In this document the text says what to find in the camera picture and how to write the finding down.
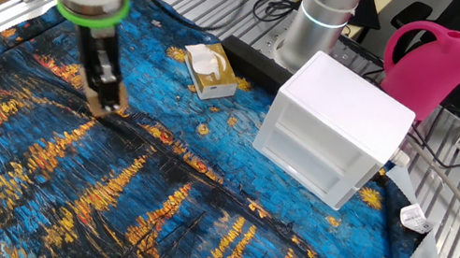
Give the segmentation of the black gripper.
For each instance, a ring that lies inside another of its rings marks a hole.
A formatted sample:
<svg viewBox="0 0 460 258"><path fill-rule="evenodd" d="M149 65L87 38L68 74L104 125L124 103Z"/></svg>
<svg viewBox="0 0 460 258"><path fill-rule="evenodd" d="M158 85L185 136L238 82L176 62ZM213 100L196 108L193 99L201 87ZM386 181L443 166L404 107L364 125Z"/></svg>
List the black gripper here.
<svg viewBox="0 0 460 258"><path fill-rule="evenodd" d="M79 77L81 88L90 86L97 93L99 106L105 112L120 109L121 71L118 62L113 61L117 51L117 32L115 27L89 28L77 27L79 35ZM85 70L89 71L88 79Z"/></svg>

